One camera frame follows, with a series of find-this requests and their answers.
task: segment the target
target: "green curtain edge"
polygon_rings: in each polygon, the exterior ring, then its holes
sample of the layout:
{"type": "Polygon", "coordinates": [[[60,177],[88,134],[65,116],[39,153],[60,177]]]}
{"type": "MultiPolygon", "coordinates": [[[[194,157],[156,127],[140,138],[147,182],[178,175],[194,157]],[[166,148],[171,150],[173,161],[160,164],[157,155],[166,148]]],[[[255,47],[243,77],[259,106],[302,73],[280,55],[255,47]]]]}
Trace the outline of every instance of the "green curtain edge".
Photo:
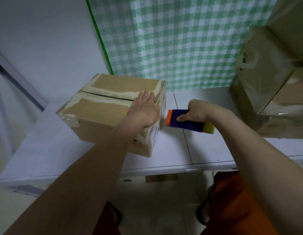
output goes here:
{"type": "Polygon", "coordinates": [[[100,33],[99,33],[98,26],[97,26],[97,24],[96,24],[96,20],[95,20],[94,14],[93,14],[93,12],[91,11],[91,5],[89,4],[89,1],[88,1],[88,0],[86,0],[86,3],[87,3],[87,7],[88,7],[88,10],[89,10],[89,13],[91,14],[91,19],[92,19],[92,21],[93,21],[93,24],[94,24],[94,27],[95,27],[95,30],[96,30],[96,33],[97,33],[99,42],[100,42],[100,44],[101,44],[103,53],[104,53],[104,55],[105,55],[105,57],[106,57],[108,66],[109,66],[109,68],[110,68],[110,73],[111,73],[111,75],[114,75],[113,70],[112,70],[112,67],[111,67],[111,63],[110,63],[110,60],[109,60],[109,57],[108,57],[108,54],[107,54],[107,51],[106,51],[106,48],[105,48],[105,45],[103,44],[102,38],[101,38],[100,33]]]}

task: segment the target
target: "left hand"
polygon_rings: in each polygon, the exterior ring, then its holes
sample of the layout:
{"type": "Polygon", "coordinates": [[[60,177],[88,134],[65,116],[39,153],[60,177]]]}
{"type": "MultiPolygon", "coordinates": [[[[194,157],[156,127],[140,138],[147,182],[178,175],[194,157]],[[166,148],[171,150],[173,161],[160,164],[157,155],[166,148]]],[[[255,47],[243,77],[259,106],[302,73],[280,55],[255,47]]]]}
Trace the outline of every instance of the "left hand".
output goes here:
{"type": "Polygon", "coordinates": [[[127,115],[136,117],[136,120],[141,122],[144,127],[153,126],[160,118],[159,105],[154,105],[155,94],[152,91],[148,97],[148,91],[140,92],[138,97],[133,100],[127,115]]]}

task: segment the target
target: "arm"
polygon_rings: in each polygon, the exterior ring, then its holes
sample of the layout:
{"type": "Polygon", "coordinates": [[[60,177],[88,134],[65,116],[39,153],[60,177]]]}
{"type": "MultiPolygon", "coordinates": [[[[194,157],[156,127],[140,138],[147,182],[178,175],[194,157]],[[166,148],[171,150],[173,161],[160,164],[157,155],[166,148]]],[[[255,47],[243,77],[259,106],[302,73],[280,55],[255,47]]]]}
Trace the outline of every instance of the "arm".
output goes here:
{"type": "Polygon", "coordinates": [[[244,180],[281,234],[303,234],[303,170],[233,112],[199,100],[178,121],[211,122],[224,138],[244,180]]]}
{"type": "Polygon", "coordinates": [[[128,146],[160,117],[154,93],[140,92],[128,116],[72,164],[5,234],[92,234],[119,177],[128,146]]]}

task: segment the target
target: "table surface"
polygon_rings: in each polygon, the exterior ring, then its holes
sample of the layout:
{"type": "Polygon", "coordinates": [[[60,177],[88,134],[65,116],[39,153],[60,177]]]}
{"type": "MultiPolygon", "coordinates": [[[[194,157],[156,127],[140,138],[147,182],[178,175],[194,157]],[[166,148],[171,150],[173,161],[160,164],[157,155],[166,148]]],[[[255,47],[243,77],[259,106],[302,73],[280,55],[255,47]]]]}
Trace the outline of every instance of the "table surface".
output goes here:
{"type": "MultiPolygon", "coordinates": [[[[169,92],[166,95],[167,110],[187,109],[191,99],[219,104],[238,115],[228,87],[169,92]]],[[[0,174],[0,187],[30,182],[51,183],[93,146],[90,142],[80,141],[55,114],[62,105],[47,106],[0,174]]],[[[303,139],[267,140],[291,159],[303,162],[303,139]]],[[[151,158],[128,153],[120,176],[229,168],[235,168],[235,163],[218,130],[212,135],[162,125],[151,158]]]]}

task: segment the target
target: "hand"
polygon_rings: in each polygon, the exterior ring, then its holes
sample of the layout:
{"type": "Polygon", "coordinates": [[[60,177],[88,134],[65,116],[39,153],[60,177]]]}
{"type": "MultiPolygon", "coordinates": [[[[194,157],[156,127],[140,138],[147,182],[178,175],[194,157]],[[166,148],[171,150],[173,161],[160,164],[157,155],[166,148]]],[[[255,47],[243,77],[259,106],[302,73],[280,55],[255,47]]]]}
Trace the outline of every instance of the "hand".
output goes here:
{"type": "Polygon", "coordinates": [[[195,121],[195,122],[211,122],[212,118],[218,113],[224,112],[225,108],[206,101],[193,99],[188,104],[189,112],[180,115],[177,121],[195,121]]]}
{"type": "Polygon", "coordinates": [[[144,127],[153,126],[160,118],[159,105],[154,105],[155,94],[152,91],[148,97],[148,91],[144,94],[140,92],[138,97],[133,100],[127,115],[136,117],[138,122],[141,122],[144,127]]]}

